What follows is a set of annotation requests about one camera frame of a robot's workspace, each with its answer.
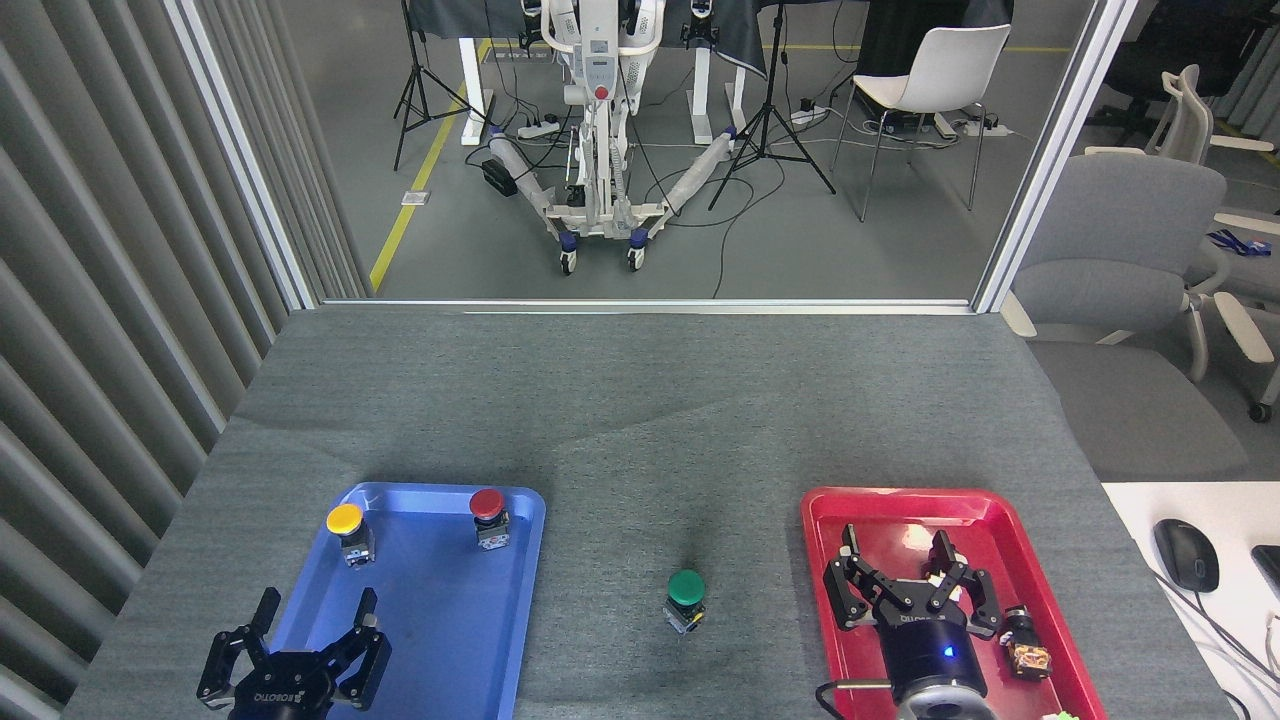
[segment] gray carpet table surface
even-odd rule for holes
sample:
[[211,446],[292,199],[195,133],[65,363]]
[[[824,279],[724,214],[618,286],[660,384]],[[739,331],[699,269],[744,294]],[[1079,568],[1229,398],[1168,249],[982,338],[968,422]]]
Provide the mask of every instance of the gray carpet table surface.
[[[517,719],[824,717],[799,514],[817,486],[1000,493],[1111,717],[1234,717],[997,316],[358,306],[289,320],[65,717],[212,717],[212,634],[266,585],[288,597],[362,480],[547,500]],[[677,642],[657,606],[684,566],[709,615]]]

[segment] computer mouse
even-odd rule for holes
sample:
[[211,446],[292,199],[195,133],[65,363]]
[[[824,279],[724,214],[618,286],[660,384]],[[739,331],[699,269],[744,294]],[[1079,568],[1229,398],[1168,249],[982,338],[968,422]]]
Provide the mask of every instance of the computer mouse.
[[1169,579],[1192,592],[1217,589],[1217,552],[1204,533],[1184,520],[1156,523],[1156,548]]

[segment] light stand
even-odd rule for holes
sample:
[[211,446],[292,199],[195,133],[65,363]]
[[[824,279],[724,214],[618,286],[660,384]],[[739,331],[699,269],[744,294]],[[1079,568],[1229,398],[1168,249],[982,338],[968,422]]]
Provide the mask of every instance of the light stand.
[[[780,45],[782,44],[782,12],[785,8],[786,8],[786,0],[780,1],[778,13],[773,17],[773,56],[769,60],[769,83],[767,90],[764,91],[764,104],[760,105],[760,109],[756,110],[755,115],[751,115],[751,119],[748,120],[746,127],[742,128],[742,132],[739,133],[739,138],[742,140],[742,145],[737,149],[737,152],[733,154],[733,163],[730,165],[728,172],[724,173],[724,177],[721,179],[721,186],[716,190],[716,196],[712,197],[710,205],[707,206],[708,210],[716,208],[716,201],[719,200],[721,193],[724,192],[724,186],[728,184],[728,179],[730,177],[732,177],[733,173],[763,158],[768,158],[771,160],[790,160],[794,163],[808,163],[809,167],[813,168],[813,172],[818,173],[818,177],[822,178],[822,182],[827,186],[827,190],[829,190],[832,195],[836,193],[836,188],[832,187],[831,181],[827,179],[827,176],[822,174],[822,169],[818,168],[818,163],[815,163],[813,156],[809,155],[809,151],[804,149],[804,145],[800,142],[800,137],[796,136],[796,132],[791,129],[791,126],[787,124],[787,120],[782,117],[782,113],[778,113],[778,108],[773,104],[773,78],[777,77],[777,69],[778,69],[778,49]],[[785,129],[787,135],[791,136],[791,140],[796,143],[796,147],[800,150],[803,158],[796,158],[795,155],[778,155],[777,152],[769,151],[771,117],[777,118],[778,124],[782,126],[782,129]],[[751,138],[751,135],[755,131],[760,132],[759,142]],[[746,155],[748,147],[754,149],[749,156]]]
[[[426,65],[424,65],[417,59],[417,42],[413,41],[415,31],[413,31],[412,17],[410,15],[408,10],[408,0],[401,0],[401,10],[404,13],[404,32],[408,35],[408,51],[410,55],[413,58],[413,68],[410,70],[408,79],[404,81],[404,90],[401,91],[401,99],[399,102],[396,104],[396,111],[392,113],[392,118],[394,119],[397,115],[399,115],[401,108],[404,108],[404,119],[401,122],[401,140],[399,143],[396,145],[396,164],[392,165],[393,170],[399,170],[399,156],[401,151],[404,149],[404,136],[408,135],[411,131],[417,129],[431,120],[438,120],[440,118],[447,118],[449,115],[457,115],[458,113],[466,113],[474,110],[471,104],[467,102],[465,97],[454,92],[452,87],[444,85],[444,81],[436,77],[435,73],[429,70]],[[422,31],[417,31],[417,33],[422,38],[422,44],[425,47],[426,35],[422,33]],[[461,106],[456,110],[448,110],[445,113],[440,113],[439,115],[433,115],[426,106],[426,86],[422,85],[424,76],[430,78],[431,82],[434,82],[435,85],[443,87],[444,91],[448,92],[449,96],[453,97]],[[417,95],[417,101],[419,105],[421,105],[421,108],[413,105],[415,94]],[[481,110],[476,111],[481,115],[485,114]],[[410,113],[417,115],[419,119],[410,123],[408,119]]]

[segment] white robot frame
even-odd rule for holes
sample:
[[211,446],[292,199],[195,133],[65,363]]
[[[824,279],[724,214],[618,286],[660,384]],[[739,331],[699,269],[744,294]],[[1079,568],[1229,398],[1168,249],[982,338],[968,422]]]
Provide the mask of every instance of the white robot frame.
[[625,182],[630,150],[626,122],[640,109],[645,72],[662,41],[666,0],[637,0],[635,8],[626,27],[617,0],[543,0],[538,9],[543,40],[561,53],[573,79],[564,86],[564,101],[582,106],[577,142],[571,149],[579,160],[582,206],[556,205],[554,188],[544,190],[538,183],[500,131],[494,129],[489,141],[489,150],[559,243],[564,274],[576,269],[577,241],[585,236],[626,240],[627,266],[639,270],[649,240],[707,183],[716,165],[727,158],[733,137],[732,128],[721,133],[662,202],[631,204]]

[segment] red tray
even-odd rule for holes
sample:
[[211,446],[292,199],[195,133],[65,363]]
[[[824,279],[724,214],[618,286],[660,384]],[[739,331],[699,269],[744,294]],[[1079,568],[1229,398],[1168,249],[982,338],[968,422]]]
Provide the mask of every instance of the red tray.
[[[884,678],[876,629],[837,630],[823,585],[827,562],[844,544],[845,525],[854,524],[861,555],[872,565],[890,578],[913,579],[920,577],[934,530],[946,529],[972,566],[991,571],[1001,610],[1027,606],[1053,659],[1048,679],[1019,680],[995,638],[973,638],[992,710],[1004,720],[1039,720],[1062,710],[1082,720],[1106,719],[1027,532],[1000,496],[979,489],[822,487],[804,496],[800,516],[832,679]],[[968,600],[961,602],[969,612]],[[836,707],[850,720],[895,717],[888,691],[836,691]]]

